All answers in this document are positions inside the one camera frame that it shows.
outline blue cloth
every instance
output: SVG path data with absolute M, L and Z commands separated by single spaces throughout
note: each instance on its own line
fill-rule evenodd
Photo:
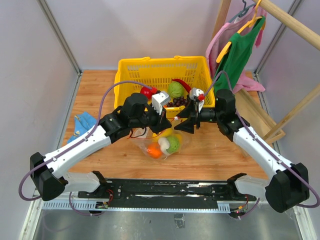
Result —
M 96 122 L 97 120 L 86 111 L 82 114 L 75 115 L 74 116 L 74 123 L 75 123 L 74 134 L 72 137 L 70 137 L 67 143 L 71 143 L 73 140 L 85 134 L 89 129 L 91 129 L 96 124 Z

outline wooden tabletop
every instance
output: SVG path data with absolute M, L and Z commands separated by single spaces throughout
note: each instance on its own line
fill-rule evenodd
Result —
M 116 71 L 86 70 L 75 98 L 63 144 L 73 135 L 74 116 L 88 112 L 95 118 L 101 98 L 114 83 Z M 256 92 L 251 93 L 259 101 Z M 114 110 L 114 92 L 111 91 L 103 105 L 102 116 Z M 238 173 L 266 178 L 261 167 L 223 136 L 217 125 L 202 123 L 201 128 L 190 134 L 190 143 L 180 153 L 166 160 L 152 160 L 133 146 L 127 138 L 105 147 L 70 169 L 71 172 L 100 171 L 105 178 L 171 179 L 171 180 L 226 180 Z

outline plastic basket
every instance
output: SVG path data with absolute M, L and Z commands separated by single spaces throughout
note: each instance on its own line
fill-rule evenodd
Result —
M 160 91 L 167 91 L 172 79 L 181 79 L 191 88 L 199 88 L 204 92 L 212 83 L 207 61 L 203 56 L 175 56 L 174 58 L 132 58 L 122 59 L 118 64 L 115 83 L 121 81 L 137 81 Z M 137 84 L 121 84 L 114 88 L 114 108 L 124 104 L 132 93 L 139 93 L 142 87 Z M 213 88 L 205 97 L 204 107 L 214 107 Z M 185 106 L 167 107 L 167 118 L 174 118 Z

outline green tank top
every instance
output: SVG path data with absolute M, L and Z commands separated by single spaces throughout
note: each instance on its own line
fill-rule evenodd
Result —
M 215 75 L 221 70 L 226 71 L 232 89 L 236 86 L 238 79 L 249 60 L 257 35 L 265 21 L 266 18 L 263 16 L 255 22 L 254 27 L 249 33 L 241 36 L 236 32 L 229 40 L 231 42 L 231 47 L 229 48 L 229 52 L 222 58 Z M 214 93 L 219 89 L 229 89 L 224 74 L 221 74 L 214 84 Z

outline wooden pole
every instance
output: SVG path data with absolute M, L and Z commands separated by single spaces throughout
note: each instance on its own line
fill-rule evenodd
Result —
M 311 103 L 320 94 L 320 83 L 304 97 L 277 125 L 275 125 L 264 137 L 266 141 L 270 139 L 275 133 L 282 129 L 294 116 L 303 110 L 309 103 Z
M 215 25 L 214 25 L 214 29 L 213 29 L 213 33 L 212 33 L 211 39 L 214 38 L 214 36 L 217 34 L 217 32 L 219 32 L 219 30 L 225 24 L 226 18 L 227 18 L 227 14 L 228 14 L 228 10 L 229 10 L 229 7 L 230 7 L 230 3 L 231 3 L 231 0 L 221 0 L 220 1 L 218 15 L 217 15 L 216 20 L 215 20 Z
M 320 36 L 314 31 L 307 28 L 305 25 L 283 11 L 270 0 L 262 0 L 259 6 L 320 51 Z

